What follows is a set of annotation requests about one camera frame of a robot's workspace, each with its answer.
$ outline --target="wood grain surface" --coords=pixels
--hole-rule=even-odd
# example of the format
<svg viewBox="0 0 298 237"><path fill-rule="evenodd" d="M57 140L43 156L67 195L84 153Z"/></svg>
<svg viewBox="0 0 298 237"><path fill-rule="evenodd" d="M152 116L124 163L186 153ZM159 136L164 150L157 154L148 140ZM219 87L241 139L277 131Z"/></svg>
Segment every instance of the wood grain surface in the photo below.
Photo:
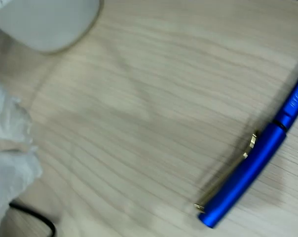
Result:
<svg viewBox="0 0 298 237"><path fill-rule="evenodd" d="M298 120L215 230L193 207L297 77L295 0L106 0L53 55L0 33L0 80L44 169L21 200L59 237L298 237ZM48 234L14 211L0 232Z"/></svg>

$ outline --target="pen barrel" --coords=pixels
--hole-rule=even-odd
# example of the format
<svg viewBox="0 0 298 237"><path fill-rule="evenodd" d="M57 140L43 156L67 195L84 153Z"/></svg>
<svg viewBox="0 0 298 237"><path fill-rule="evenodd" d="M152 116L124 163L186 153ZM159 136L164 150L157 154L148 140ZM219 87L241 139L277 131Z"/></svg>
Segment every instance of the pen barrel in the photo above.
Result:
<svg viewBox="0 0 298 237"><path fill-rule="evenodd" d="M298 81L276 114L274 121L289 130L298 116Z"/></svg>
<svg viewBox="0 0 298 237"><path fill-rule="evenodd" d="M213 228L255 181L286 138L286 131L270 123L249 153L227 178L220 190L204 205L198 218Z"/></svg>

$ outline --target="wooden desk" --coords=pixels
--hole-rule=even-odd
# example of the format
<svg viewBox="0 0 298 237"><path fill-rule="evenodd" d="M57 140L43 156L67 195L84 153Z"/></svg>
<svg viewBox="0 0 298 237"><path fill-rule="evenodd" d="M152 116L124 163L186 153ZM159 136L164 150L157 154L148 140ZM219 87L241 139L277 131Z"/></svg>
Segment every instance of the wooden desk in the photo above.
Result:
<svg viewBox="0 0 298 237"><path fill-rule="evenodd" d="M0 79L34 118L44 169L21 199L59 237L298 237L298 121L215 230L206 183L298 76L298 1L107 0L68 51L0 33ZM4 236L45 236L10 212Z"/></svg>

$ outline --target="pen cap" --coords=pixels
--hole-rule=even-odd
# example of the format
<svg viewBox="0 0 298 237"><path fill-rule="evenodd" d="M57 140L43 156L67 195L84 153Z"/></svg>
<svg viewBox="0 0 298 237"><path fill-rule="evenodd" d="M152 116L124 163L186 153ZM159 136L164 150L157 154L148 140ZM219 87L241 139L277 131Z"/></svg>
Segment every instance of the pen cap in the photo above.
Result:
<svg viewBox="0 0 298 237"><path fill-rule="evenodd" d="M270 123L262 132L248 157L244 159L224 182L220 190L205 204L198 218L213 228L233 207L268 164L286 138L286 132Z"/></svg>

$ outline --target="blue pen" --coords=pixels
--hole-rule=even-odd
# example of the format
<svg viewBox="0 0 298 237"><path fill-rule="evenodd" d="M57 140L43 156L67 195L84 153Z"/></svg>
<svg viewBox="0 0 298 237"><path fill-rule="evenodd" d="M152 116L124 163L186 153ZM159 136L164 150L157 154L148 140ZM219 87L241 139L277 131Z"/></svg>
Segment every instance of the blue pen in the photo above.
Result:
<svg viewBox="0 0 298 237"><path fill-rule="evenodd" d="M200 211L200 221L210 228L215 227L271 160L297 116L298 82L259 138L252 136L249 151L243 154L241 162L238 162L230 174L224 175L224 181L220 180L195 204Z"/></svg>

